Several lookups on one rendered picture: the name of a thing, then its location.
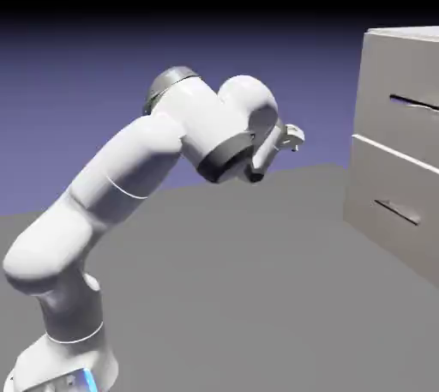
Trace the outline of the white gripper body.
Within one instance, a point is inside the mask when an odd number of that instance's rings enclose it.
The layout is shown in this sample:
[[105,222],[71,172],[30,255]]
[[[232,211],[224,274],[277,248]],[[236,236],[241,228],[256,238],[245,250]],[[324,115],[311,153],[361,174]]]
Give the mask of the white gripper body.
[[262,181],[275,156],[280,151],[285,133],[285,125],[279,119],[261,146],[256,150],[251,163],[248,165],[248,180],[250,183],[254,184]]

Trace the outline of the grey drawer front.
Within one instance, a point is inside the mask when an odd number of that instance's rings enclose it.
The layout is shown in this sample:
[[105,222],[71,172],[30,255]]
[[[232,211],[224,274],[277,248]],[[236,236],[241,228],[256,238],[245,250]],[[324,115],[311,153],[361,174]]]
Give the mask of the grey drawer front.
[[[416,211],[410,222],[374,203]],[[352,137],[344,220],[439,289],[439,169],[374,142]]]
[[371,28],[364,34],[354,132],[439,168],[439,26]]

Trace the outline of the grey cabinet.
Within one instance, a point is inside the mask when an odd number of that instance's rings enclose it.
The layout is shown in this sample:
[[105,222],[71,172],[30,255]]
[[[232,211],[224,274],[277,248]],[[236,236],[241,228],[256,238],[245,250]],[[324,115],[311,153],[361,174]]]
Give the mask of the grey cabinet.
[[439,289],[439,26],[364,34],[344,218]]

